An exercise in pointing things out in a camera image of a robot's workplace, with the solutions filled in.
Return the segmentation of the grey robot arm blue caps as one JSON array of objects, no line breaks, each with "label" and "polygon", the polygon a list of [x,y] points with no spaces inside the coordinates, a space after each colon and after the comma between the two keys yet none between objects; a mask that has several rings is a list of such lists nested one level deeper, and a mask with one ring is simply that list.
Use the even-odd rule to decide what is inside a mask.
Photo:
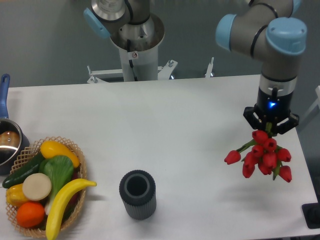
[{"label": "grey robot arm blue caps", "polygon": [[306,24],[293,17],[300,4],[251,0],[245,14],[225,15],[215,31],[220,47],[261,61],[257,101],[243,116],[254,130],[272,137],[295,128],[300,120],[290,109],[308,33]]}]

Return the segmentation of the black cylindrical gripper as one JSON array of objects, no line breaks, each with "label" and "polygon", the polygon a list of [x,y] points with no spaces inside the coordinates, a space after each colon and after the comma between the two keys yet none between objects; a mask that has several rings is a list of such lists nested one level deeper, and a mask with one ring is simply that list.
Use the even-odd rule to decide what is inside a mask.
[{"label": "black cylindrical gripper", "polygon": [[293,93],[283,96],[272,96],[258,89],[255,106],[247,106],[243,116],[254,130],[266,130],[267,121],[271,122],[270,135],[283,135],[299,124],[300,117],[290,113]]}]

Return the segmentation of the silver robot base column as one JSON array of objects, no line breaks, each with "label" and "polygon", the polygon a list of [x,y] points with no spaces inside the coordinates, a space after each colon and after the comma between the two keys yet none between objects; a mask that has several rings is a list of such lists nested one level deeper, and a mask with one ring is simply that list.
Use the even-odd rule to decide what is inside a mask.
[{"label": "silver robot base column", "polygon": [[119,51],[126,82],[158,79],[158,47],[165,36],[149,0],[93,0],[83,12],[92,31]]}]

